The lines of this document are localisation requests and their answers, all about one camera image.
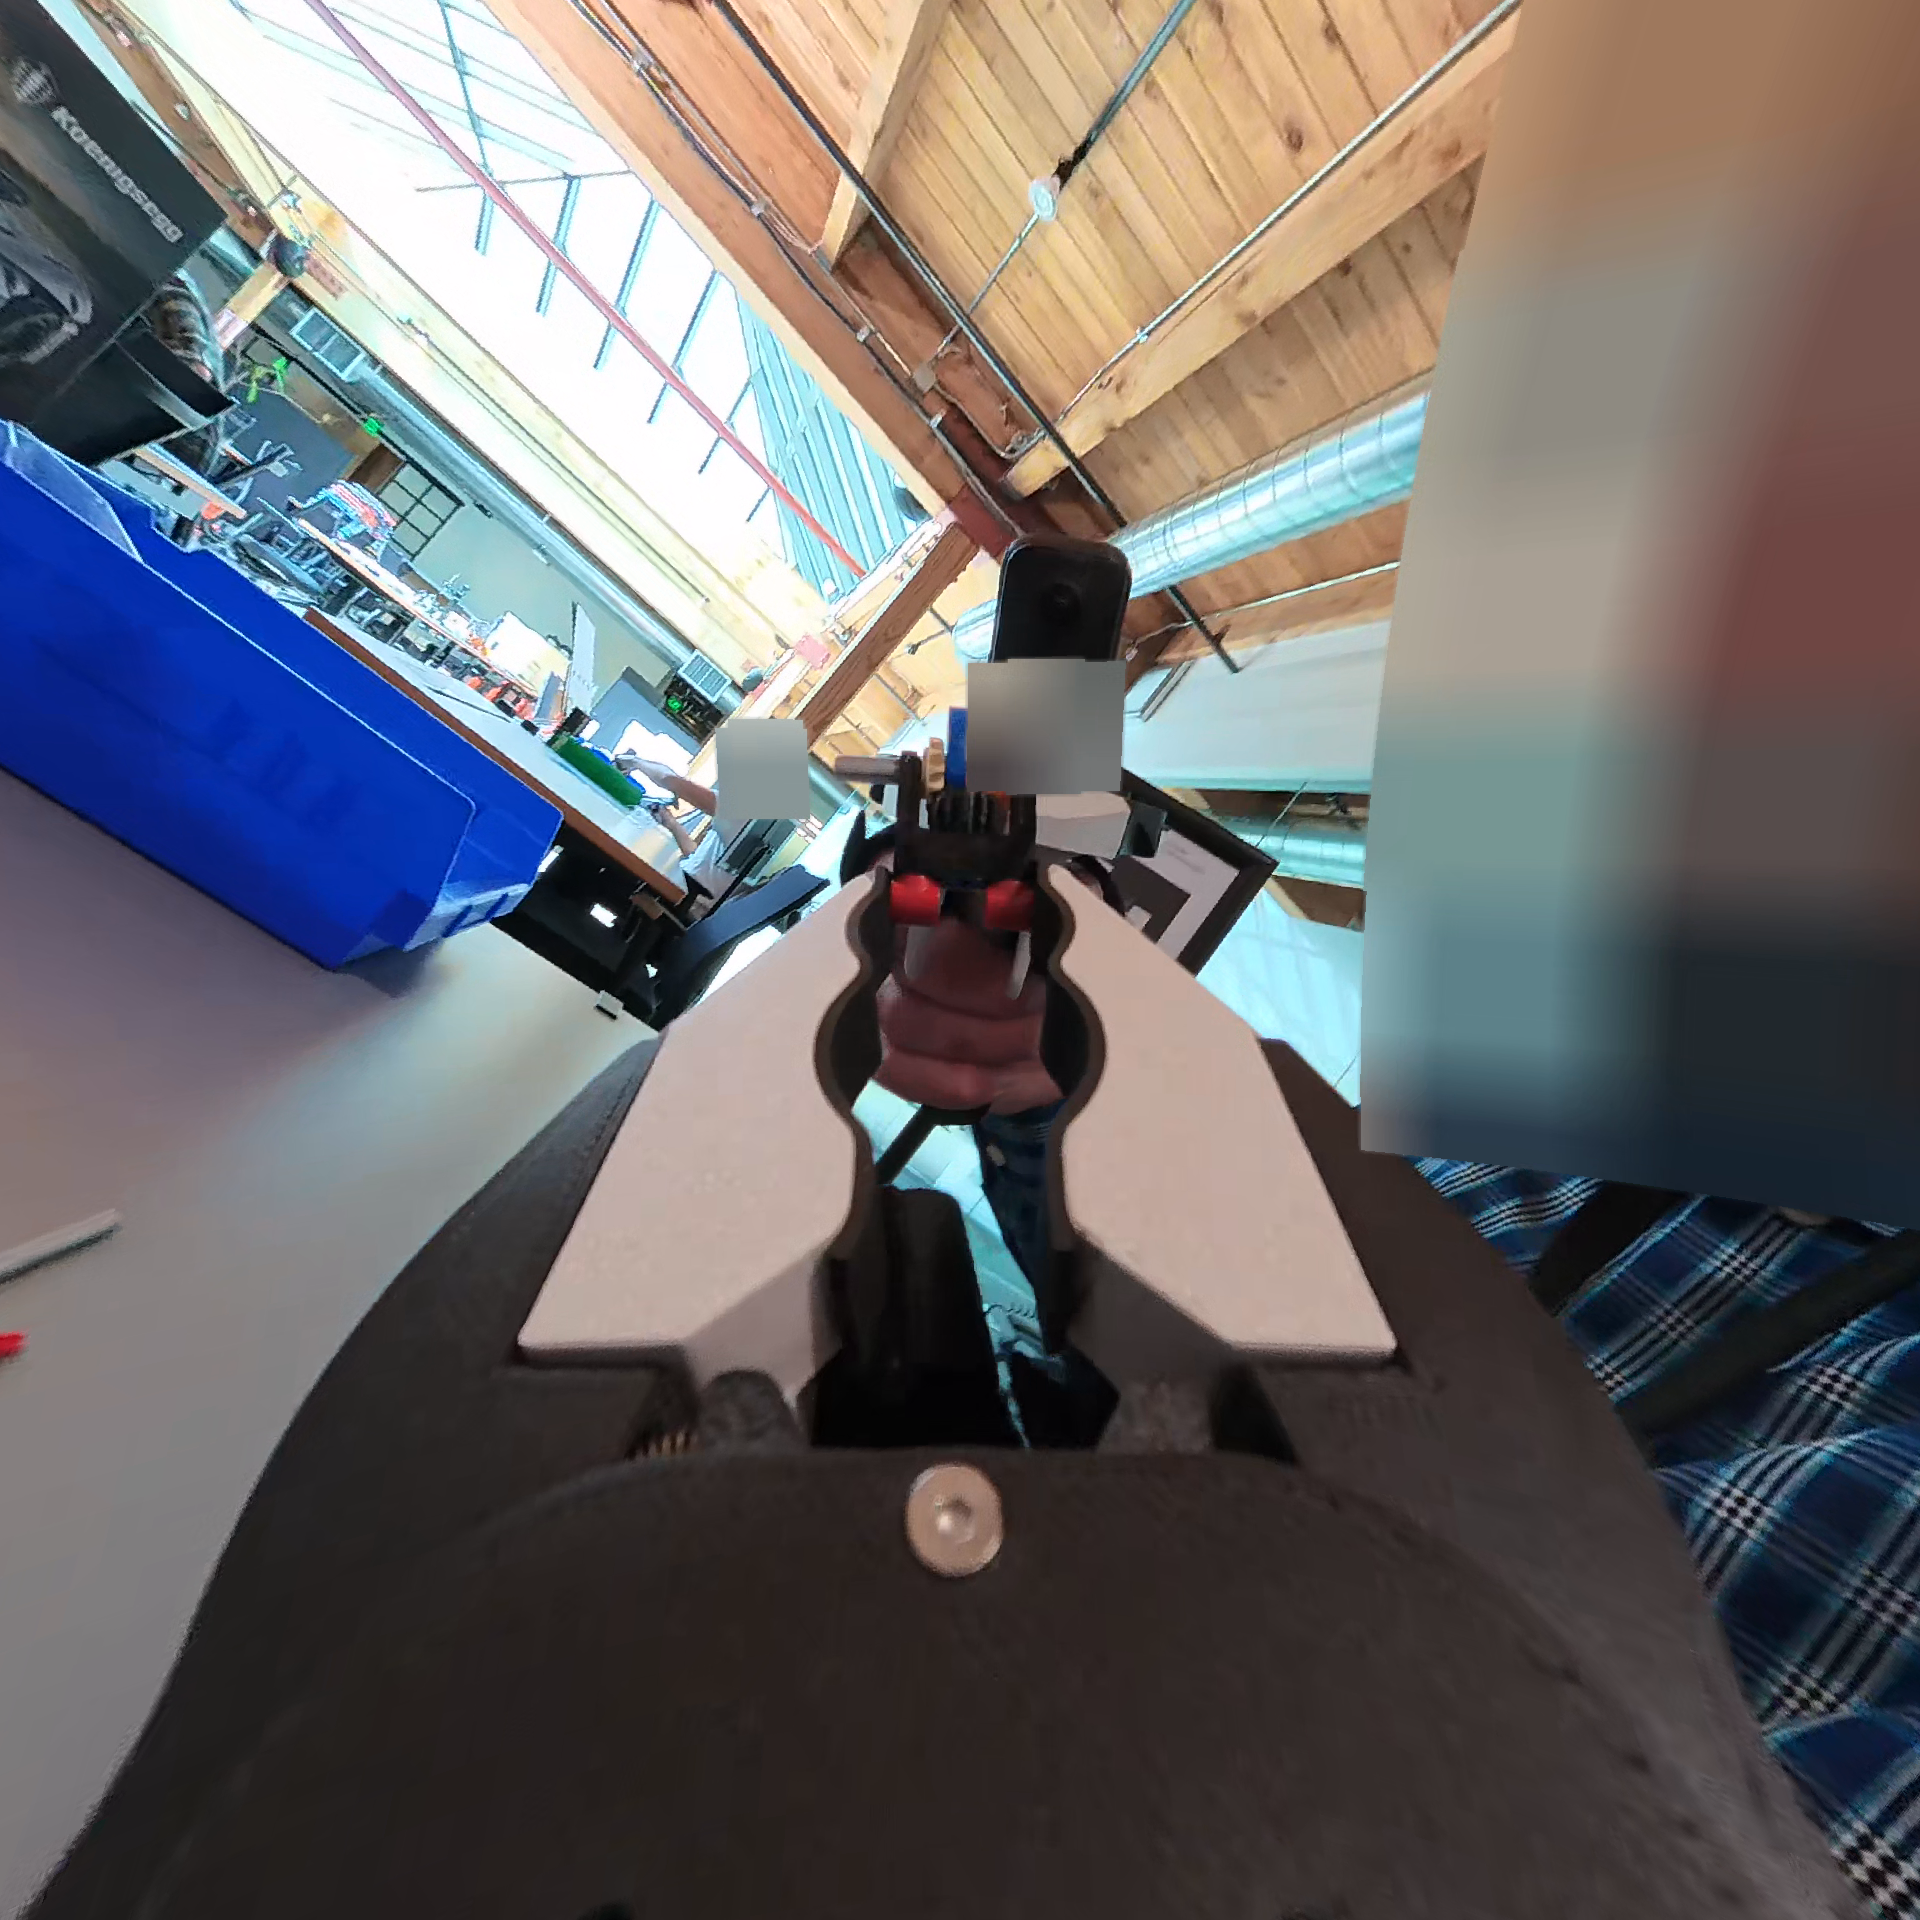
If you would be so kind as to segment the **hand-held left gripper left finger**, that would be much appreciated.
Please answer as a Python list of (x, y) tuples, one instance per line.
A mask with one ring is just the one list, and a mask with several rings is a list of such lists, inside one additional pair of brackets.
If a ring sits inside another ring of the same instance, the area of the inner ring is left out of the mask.
[(888, 877), (861, 876), (657, 1037), (521, 1331), (537, 1364), (672, 1362), (809, 1391), (876, 1196)]

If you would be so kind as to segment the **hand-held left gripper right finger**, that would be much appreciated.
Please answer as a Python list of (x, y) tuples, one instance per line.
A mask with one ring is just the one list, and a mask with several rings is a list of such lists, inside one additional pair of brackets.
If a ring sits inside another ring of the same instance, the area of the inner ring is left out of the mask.
[(1063, 868), (1039, 876), (1050, 1351), (1114, 1386), (1385, 1364), (1387, 1311), (1261, 1037)]

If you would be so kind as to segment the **black lego gear assembly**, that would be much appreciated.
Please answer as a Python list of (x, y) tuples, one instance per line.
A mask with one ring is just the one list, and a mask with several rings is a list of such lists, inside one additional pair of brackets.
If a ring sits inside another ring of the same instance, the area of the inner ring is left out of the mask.
[(948, 741), (928, 741), (925, 751), (835, 757), (844, 782), (898, 800), (894, 829), (850, 829), (838, 883), (886, 865), (898, 929), (962, 920), (1020, 938), (1039, 907), (1039, 800), (969, 789), (962, 722), (957, 716)]

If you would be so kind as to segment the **person's right forearm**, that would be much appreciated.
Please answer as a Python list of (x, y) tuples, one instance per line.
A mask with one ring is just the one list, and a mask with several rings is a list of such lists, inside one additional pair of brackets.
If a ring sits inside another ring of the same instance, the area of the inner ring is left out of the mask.
[(1033, 1343), (1050, 1359), (1059, 1354), (1059, 1343), (1046, 1335), (1042, 1311), (1042, 1284), (1050, 1280), (1054, 1263), (1046, 1158), (1059, 1113), (1063, 1102), (1056, 1099), (1024, 1113), (984, 1113), (972, 1122), (983, 1191), (1033, 1294), (1033, 1310), (1024, 1310)]

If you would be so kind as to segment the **long grey lego axle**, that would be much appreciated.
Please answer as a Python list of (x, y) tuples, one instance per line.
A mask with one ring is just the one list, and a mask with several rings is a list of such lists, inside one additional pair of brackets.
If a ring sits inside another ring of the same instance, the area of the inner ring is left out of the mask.
[(39, 1272), (54, 1263), (63, 1263), (63, 1258), (74, 1258), (81, 1256), (87, 1248), (92, 1245), (105, 1245), (107, 1236), (115, 1236), (122, 1229), (124, 1215), (122, 1213), (92, 1213), (87, 1218), (74, 1218), (61, 1229), (48, 1229), (48, 1235), (37, 1235), (23, 1245), (10, 1245), (5, 1248), (5, 1258), (0, 1258), (0, 1284), (16, 1284), (28, 1272)]

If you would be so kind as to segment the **black lego set box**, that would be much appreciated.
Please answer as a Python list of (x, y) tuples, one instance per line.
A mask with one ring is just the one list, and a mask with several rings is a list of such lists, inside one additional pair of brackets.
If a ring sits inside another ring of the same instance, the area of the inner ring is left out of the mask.
[(5, 420), (79, 465), (207, 433), (231, 407), (194, 254), (197, 174), (48, 2), (5, 2)]

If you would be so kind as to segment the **person's right hand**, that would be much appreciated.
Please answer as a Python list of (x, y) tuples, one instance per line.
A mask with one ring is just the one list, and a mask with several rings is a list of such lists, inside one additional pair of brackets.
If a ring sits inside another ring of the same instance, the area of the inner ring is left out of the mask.
[(1042, 1062), (1046, 981), (1014, 993), (1014, 964), (1014, 947), (972, 926), (899, 933), (879, 987), (876, 1086), (938, 1113), (1056, 1107), (1063, 1088)]

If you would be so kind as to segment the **black office chair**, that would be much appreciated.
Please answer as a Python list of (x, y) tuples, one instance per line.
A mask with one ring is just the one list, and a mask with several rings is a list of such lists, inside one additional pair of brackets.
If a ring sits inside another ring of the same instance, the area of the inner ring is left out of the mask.
[(636, 1018), (649, 1019), (649, 1028), (678, 1019), (717, 981), (728, 955), (747, 938), (786, 933), (826, 888), (829, 877), (809, 868), (786, 868), (767, 883), (734, 888), (728, 901), (710, 907), (663, 951)]

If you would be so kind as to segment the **background office table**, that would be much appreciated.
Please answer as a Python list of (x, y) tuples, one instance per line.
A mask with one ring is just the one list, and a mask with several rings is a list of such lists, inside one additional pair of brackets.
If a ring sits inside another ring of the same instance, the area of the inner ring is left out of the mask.
[(493, 712), (482, 692), (434, 670), (399, 658), (393, 647), (368, 644), (323, 612), (304, 612), (304, 621), (364, 660), (384, 683), (399, 686), (413, 705), (465, 735), (491, 761), (509, 769), (524, 785), (560, 808), (561, 824), (592, 844), (614, 868), (631, 872), (636, 888), (678, 907), (688, 901), (684, 855), (668, 829), (644, 808), (621, 808), (578, 770), (561, 753), (527, 731), (521, 722)]

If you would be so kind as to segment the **person's plaid shirt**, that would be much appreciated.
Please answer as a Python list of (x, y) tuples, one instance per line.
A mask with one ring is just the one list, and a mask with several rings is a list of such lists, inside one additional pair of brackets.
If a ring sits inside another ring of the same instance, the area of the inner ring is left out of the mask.
[[(1626, 1408), (1898, 1228), (1415, 1158)], [(1867, 1918), (1916, 1918), (1916, 1272), (1649, 1439), (1747, 1707)]]

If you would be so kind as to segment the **blue plastic bin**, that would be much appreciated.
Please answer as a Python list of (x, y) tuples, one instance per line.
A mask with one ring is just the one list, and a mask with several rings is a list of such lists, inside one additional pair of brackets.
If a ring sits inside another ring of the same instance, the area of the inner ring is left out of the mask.
[(329, 970), (500, 920), (561, 824), (439, 712), (18, 423), (5, 770)]

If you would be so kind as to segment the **cluttered background desk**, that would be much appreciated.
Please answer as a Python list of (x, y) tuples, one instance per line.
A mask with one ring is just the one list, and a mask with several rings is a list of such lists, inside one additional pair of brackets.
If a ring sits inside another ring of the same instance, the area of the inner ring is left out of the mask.
[(223, 558), (260, 587), (292, 595), (294, 612), (323, 612), (493, 705), (529, 699), (529, 683), (486, 658), (452, 600), (421, 587), (407, 558), (388, 558), (394, 531), (394, 516), (368, 488), (329, 485), (284, 509), (253, 509), (223, 537)]

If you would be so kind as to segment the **silver ventilation duct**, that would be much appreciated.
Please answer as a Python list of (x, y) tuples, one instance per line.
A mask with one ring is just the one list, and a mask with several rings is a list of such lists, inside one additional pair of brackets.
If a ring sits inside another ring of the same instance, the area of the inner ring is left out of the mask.
[(1136, 599), (1171, 595), (1280, 543), (1404, 504), (1427, 413), (1428, 381), (1419, 376), (1126, 523), (1114, 543), (1131, 567)]
[(1226, 813), (1209, 824), (1239, 834), (1271, 859), (1277, 877), (1343, 884), (1366, 891), (1366, 824), (1351, 817), (1252, 817)]

